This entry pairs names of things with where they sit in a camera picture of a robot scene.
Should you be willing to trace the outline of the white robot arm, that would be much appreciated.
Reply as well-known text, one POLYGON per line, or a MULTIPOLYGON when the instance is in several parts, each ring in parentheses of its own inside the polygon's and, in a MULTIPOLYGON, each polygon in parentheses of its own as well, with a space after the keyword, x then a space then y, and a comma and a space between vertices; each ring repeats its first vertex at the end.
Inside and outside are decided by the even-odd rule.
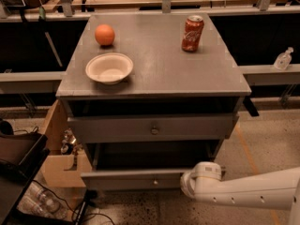
POLYGON ((182 191, 200 203, 290 210, 289 225, 300 225, 300 168, 221 180, 221 167, 200 162, 180 180, 182 191))

